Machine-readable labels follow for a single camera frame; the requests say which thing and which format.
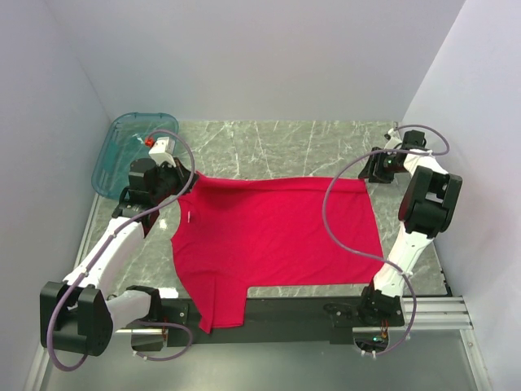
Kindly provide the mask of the red t-shirt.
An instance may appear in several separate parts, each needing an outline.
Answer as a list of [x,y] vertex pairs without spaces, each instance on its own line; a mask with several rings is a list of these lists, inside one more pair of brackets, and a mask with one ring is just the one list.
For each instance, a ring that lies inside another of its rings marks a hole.
[[361,180],[200,176],[178,203],[173,263],[204,332],[241,326],[249,288],[366,284],[382,266]]

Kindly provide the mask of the teal transparent plastic bin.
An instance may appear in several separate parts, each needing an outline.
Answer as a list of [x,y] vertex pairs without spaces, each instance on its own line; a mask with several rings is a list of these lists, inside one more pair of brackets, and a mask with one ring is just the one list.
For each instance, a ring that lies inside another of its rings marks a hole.
[[129,167],[148,157],[146,138],[154,130],[178,132],[177,119],[167,113],[129,112],[110,125],[91,177],[92,187],[102,197],[118,200],[129,185]]

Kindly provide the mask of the black base beam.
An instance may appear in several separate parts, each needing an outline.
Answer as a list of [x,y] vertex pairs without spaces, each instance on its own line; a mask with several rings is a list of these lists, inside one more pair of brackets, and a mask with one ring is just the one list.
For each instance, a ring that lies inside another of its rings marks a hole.
[[399,300],[390,312],[361,311],[359,297],[279,297],[248,298],[243,325],[199,328],[201,314],[191,299],[164,299],[163,320],[188,327],[196,344],[269,343],[328,341],[351,345],[356,328],[368,330],[401,327],[405,324]]

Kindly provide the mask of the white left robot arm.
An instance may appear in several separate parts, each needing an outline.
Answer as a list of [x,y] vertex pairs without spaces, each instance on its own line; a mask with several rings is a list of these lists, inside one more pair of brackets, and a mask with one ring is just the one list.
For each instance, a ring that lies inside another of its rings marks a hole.
[[125,259],[148,236],[160,210],[186,194],[198,175],[179,159],[157,164],[137,159],[129,167],[112,218],[99,242],[76,269],[40,292],[41,343],[62,370],[57,351],[99,356],[114,332],[131,323],[154,327],[164,311],[156,288],[131,286],[110,299],[108,290]]

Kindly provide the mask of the aluminium frame rail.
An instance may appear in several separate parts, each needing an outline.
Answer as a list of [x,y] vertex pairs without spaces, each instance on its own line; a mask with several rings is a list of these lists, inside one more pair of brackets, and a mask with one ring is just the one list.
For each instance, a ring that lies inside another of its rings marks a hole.
[[131,323],[161,322],[158,288],[132,285],[115,298],[108,292],[126,258],[147,237],[159,208],[159,202],[129,202],[124,196],[83,261],[62,281],[48,282],[40,291],[41,345],[56,369],[79,369]]

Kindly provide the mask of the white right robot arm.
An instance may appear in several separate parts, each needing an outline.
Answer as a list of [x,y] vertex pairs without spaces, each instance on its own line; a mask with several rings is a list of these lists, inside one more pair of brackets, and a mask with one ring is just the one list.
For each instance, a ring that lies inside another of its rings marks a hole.
[[358,174],[369,183],[389,184],[408,173],[409,185],[398,210],[396,241],[382,266],[365,287],[357,305],[358,318],[368,326],[401,325],[401,298],[408,275],[424,249],[448,229],[462,189],[461,176],[443,169],[427,150],[425,125],[402,125],[387,132],[384,148],[374,147]]

